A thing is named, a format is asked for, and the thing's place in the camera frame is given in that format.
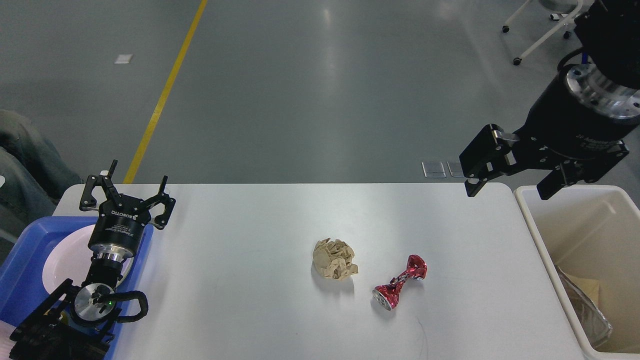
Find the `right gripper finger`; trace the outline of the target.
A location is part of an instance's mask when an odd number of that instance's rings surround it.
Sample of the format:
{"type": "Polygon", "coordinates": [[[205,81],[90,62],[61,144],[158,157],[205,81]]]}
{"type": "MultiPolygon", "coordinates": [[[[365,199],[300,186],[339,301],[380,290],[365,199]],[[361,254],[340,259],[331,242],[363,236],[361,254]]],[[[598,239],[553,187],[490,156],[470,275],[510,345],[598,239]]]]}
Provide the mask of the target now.
{"type": "Polygon", "coordinates": [[[561,183],[561,158],[538,137],[526,132],[509,133],[496,124],[485,125],[459,155],[465,189],[475,197],[490,181],[525,170],[549,174],[538,184],[541,198],[550,198],[561,183]]]}
{"type": "Polygon", "coordinates": [[[594,158],[577,159],[561,155],[551,172],[536,185],[540,199],[549,200],[561,189],[578,182],[598,182],[629,153],[626,144],[620,140],[594,158]]]}

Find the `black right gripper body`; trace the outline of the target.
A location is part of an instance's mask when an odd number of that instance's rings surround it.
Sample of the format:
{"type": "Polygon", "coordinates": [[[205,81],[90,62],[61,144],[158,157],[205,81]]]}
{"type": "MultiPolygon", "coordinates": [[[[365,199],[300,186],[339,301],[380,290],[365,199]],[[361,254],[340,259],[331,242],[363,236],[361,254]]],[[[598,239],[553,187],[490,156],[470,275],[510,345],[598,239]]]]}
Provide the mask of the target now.
{"type": "Polygon", "coordinates": [[[560,155],[603,153],[639,125],[639,91],[608,79],[595,64],[569,64],[531,107],[516,134],[560,155]]]}

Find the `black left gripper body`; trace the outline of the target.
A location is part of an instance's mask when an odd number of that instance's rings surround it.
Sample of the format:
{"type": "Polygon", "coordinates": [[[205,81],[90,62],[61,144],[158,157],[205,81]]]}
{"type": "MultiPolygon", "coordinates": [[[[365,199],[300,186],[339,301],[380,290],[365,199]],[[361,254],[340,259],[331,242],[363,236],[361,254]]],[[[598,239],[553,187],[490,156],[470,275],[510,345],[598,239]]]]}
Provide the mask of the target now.
{"type": "Polygon", "coordinates": [[[151,221],[149,209],[140,204],[117,208],[112,202],[100,205],[99,217],[87,247],[96,255],[118,254],[134,258],[140,249],[146,224],[151,221]]]}

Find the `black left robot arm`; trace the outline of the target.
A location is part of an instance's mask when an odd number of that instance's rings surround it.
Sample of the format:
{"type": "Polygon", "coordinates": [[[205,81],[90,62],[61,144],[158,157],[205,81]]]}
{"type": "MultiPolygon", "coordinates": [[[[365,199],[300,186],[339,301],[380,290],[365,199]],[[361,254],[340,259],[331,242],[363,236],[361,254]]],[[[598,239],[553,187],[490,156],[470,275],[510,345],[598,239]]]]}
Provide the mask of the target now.
{"type": "Polygon", "coordinates": [[[87,177],[78,208],[98,218],[87,242],[92,252],[85,280],[62,281],[9,335],[11,360],[103,360],[115,338],[116,324],[147,316],[142,291],[117,291],[126,260],[141,248],[148,225],[162,230],[176,201],[166,192],[164,176],[153,196],[120,193],[112,182],[118,161],[106,174],[87,177]]]}

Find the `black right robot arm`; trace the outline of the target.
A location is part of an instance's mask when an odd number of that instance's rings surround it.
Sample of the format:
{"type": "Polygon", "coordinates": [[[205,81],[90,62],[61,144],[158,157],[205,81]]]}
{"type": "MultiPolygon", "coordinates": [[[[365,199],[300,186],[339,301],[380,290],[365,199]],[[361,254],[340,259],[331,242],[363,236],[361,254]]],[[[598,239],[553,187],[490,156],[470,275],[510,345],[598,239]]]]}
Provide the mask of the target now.
{"type": "Polygon", "coordinates": [[[624,137],[639,125],[639,2],[596,0],[574,21],[582,46],[514,133],[485,125],[459,156],[467,196],[525,170],[547,170],[542,200],[578,182],[594,183],[629,154],[624,137]],[[570,64],[578,53],[592,62],[570,64]]]}

